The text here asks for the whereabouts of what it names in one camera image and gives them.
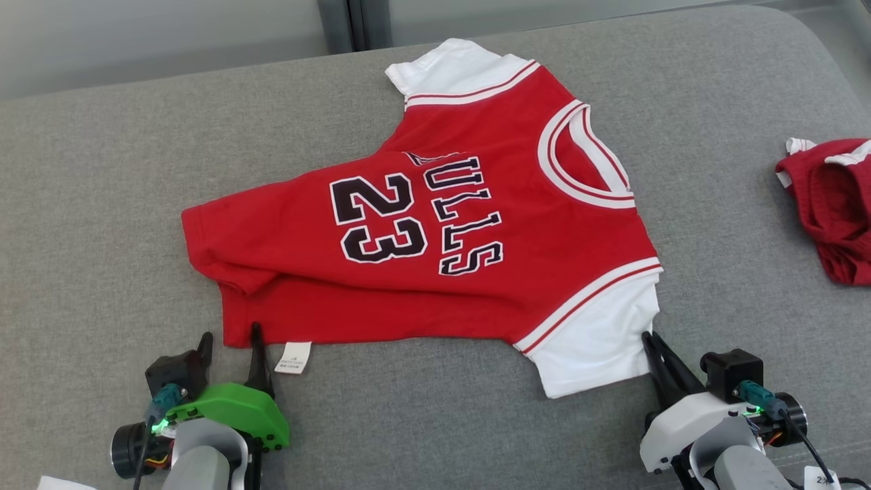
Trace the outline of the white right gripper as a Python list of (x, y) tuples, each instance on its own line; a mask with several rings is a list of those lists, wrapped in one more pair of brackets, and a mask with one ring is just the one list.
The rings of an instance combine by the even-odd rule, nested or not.
[(762, 408), (744, 401), (728, 404), (705, 393), (705, 385), (656, 332), (644, 332), (642, 344), (663, 410), (651, 419), (640, 443), (645, 471), (676, 470), (672, 460), (687, 457), (682, 466), (688, 473), (703, 474), (732, 446), (766, 454), (769, 448), (803, 444), (787, 433), (786, 421), (774, 421)]

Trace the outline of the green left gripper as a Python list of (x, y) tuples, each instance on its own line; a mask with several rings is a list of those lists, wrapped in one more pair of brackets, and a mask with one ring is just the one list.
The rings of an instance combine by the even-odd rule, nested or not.
[[(275, 391), (261, 324), (250, 331), (252, 356), (244, 385), (222, 382), (193, 401), (172, 382), (158, 390), (144, 420), (121, 426), (111, 443), (111, 464), (119, 478), (139, 480), (165, 470), (169, 480), (259, 480), (263, 456), (291, 441), (289, 422), (275, 403)], [(206, 374), (214, 334), (206, 331), (194, 350), (194, 368)]]

